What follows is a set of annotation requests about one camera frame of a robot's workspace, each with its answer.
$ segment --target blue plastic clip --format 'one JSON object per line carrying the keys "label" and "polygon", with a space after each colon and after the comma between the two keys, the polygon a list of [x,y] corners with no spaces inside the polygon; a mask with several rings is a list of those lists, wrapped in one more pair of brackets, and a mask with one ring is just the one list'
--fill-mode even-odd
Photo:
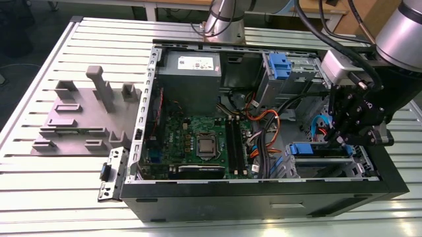
{"label": "blue plastic clip", "polygon": [[277,80],[286,80],[292,73],[292,62],[288,60],[286,54],[270,54],[270,66],[274,70],[274,77]]}
{"label": "blue plastic clip", "polygon": [[290,145],[293,155],[314,154],[310,143],[297,143]]}

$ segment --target table surface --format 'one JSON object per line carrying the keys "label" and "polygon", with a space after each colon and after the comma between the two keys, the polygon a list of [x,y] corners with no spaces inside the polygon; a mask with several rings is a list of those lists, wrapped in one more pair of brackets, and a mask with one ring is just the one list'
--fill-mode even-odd
{"label": "table surface", "polygon": [[[166,2],[166,3],[181,3],[181,4],[195,4],[195,5],[210,5],[213,0],[146,0],[150,2]],[[318,12],[318,0],[301,0],[301,7],[305,12]],[[324,4],[325,13],[332,14],[348,14],[349,8],[345,6],[344,2],[340,1],[337,6]]]}
{"label": "table surface", "polygon": [[[328,49],[306,32],[248,28],[246,35],[248,44]],[[58,81],[74,80],[78,87],[94,88],[86,69],[102,65],[111,87],[133,82],[143,89],[153,39],[201,41],[187,24],[97,18],[70,23],[0,133],[0,233],[90,237],[421,235],[422,116],[413,104],[397,112],[389,125],[396,145],[388,148],[410,193],[330,218],[143,223],[125,203],[98,203],[106,157],[30,155],[57,99]]]}

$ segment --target blue connector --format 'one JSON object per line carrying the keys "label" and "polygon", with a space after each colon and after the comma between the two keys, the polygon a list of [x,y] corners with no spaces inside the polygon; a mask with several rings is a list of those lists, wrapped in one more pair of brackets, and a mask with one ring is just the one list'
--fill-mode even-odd
{"label": "blue connector", "polygon": [[290,151],[293,155],[312,155],[314,154],[310,143],[297,143],[290,145]]}
{"label": "blue connector", "polygon": [[274,77],[277,80],[286,80],[292,73],[292,62],[288,60],[286,54],[270,54],[270,66],[274,70]]}
{"label": "blue connector", "polygon": [[273,168],[272,168],[272,170],[270,170],[270,175],[273,174],[273,172],[274,172],[276,169],[278,168],[280,164],[282,164],[282,162],[284,162],[284,156],[281,156],[281,157],[278,158],[278,160],[277,160],[277,162],[276,162],[276,164],[274,164],[274,166],[273,166]]}

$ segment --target gray plastic part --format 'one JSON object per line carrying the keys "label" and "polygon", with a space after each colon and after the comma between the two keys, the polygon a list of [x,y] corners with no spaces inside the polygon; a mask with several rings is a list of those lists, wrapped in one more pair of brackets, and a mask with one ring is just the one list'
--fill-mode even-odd
{"label": "gray plastic part", "polygon": [[[115,113],[107,113],[103,103],[95,97],[94,90],[94,88],[70,90],[73,99],[57,99],[46,124],[41,128],[38,139],[39,141],[51,140],[55,149],[43,149],[35,146],[31,151],[33,155],[107,156],[115,146],[130,147],[142,92],[137,89],[137,100],[125,101],[122,89],[113,89]],[[66,108],[67,105],[75,110],[58,110],[61,107]],[[65,121],[65,119],[75,120],[77,127],[49,126],[51,120]],[[105,149],[97,149],[91,146],[87,149],[87,140],[103,140],[105,145],[101,147],[105,146]]]}
{"label": "gray plastic part", "polygon": [[71,80],[61,80],[54,90],[62,100],[73,100],[73,91],[78,91],[78,88]]}
{"label": "gray plastic part", "polygon": [[95,84],[95,88],[98,89],[97,96],[102,99],[107,112],[114,113],[115,106],[113,102],[113,99],[114,99],[113,89],[110,87],[110,83],[106,83],[103,80],[102,66],[90,66],[86,74]]}
{"label": "gray plastic part", "polygon": [[138,94],[137,94],[137,89],[135,89],[135,85],[134,84],[123,84],[122,87],[122,96],[123,96],[123,100],[126,102],[135,102],[138,101]]}
{"label": "gray plastic part", "polygon": [[107,151],[107,146],[103,140],[86,140],[85,146],[90,151]]}
{"label": "gray plastic part", "polygon": [[39,152],[54,151],[55,143],[51,140],[38,140],[34,142],[33,148]]}
{"label": "gray plastic part", "polygon": [[51,119],[47,123],[50,127],[77,127],[78,122],[74,119]]}
{"label": "gray plastic part", "polygon": [[110,135],[109,142],[110,142],[113,148],[131,147],[131,141],[127,138],[125,131],[122,132],[119,138],[117,137],[117,134],[113,132]]}
{"label": "gray plastic part", "polygon": [[61,112],[82,112],[82,106],[81,104],[66,104],[66,105],[57,105],[54,110],[61,113]]}

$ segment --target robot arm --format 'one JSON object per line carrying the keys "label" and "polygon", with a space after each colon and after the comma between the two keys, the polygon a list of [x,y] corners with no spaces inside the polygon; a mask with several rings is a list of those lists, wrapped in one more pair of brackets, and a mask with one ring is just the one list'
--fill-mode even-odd
{"label": "robot arm", "polygon": [[364,53],[381,78],[381,90],[360,66],[332,49],[322,68],[333,82],[329,143],[392,146],[386,124],[422,91],[422,1],[404,0],[376,41]]}
{"label": "robot arm", "polygon": [[292,9],[293,3],[293,0],[215,0],[205,31],[199,34],[210,42],[244,43],[245,12],[285,12]]}
{"label": "robot arm", "polygon": [[333,47],[322,61],[333,83],[329,105],[333,123],[326,141],[333,145],[392,146],[394,139],[386,124],[422,91],[422,1],[404,0],[376,45],[360,52],[314,28],[300,0],[215,0],[199,34],[206,41],[245,43],[245,12],[289,11],[293,3],[310,31]]}

